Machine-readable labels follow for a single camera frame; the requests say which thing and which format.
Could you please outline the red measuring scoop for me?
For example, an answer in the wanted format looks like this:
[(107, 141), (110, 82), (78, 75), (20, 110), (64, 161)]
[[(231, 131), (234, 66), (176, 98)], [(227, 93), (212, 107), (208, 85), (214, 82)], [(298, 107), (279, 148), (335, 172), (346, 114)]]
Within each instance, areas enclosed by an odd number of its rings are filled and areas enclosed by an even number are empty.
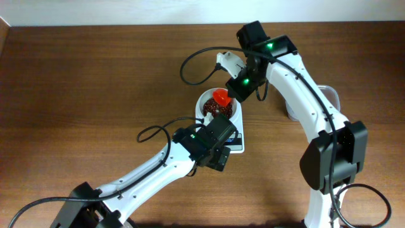
[(224, 106), (224, 107), (226, 107), (232, 100), (228, 96), (228, 91), (223, 88), (216, 89), (213, 92), (213, 99), (215, 100), (215, 102), (217, 104), (219, 104), (220, 106)]

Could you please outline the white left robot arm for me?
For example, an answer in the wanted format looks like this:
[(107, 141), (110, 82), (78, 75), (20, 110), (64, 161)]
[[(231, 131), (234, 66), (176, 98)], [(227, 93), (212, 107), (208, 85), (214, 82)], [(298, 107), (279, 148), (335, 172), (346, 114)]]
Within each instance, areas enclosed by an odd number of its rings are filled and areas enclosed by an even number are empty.
[(224, 115), (207, 125), (179, 128), (158, 154), (127, 175), (96, 189), (86, 182), (77, 186), (72, 197), (95, 196), (97, 201), (66, 202), (52, 227), (130, 227), (129, 216), (141, 204), (197, 166), (223, 171), (230, 155), (225, 143), (236, 132)]

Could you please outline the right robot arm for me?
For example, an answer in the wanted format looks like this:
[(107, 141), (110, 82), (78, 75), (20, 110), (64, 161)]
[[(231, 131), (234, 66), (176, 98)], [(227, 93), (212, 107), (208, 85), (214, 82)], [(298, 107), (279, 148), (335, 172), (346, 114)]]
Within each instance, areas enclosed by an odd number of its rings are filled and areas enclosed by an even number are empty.
[(305, 227), (340, 227), (347, 220), (341, 205), (363, 170), (368, 131), (351, 123), (320, 91), (306, 70), (296, 46), (286, 35), (268, 37), (258, 21), (237, 32), (246, 60), (227, 47), (216, 62), (230, 74), (228, 94), (245, 101), (259, 86), (274, 86), (304, 129), (309, 146), (300, 159), (302, 176), (310, 187)]

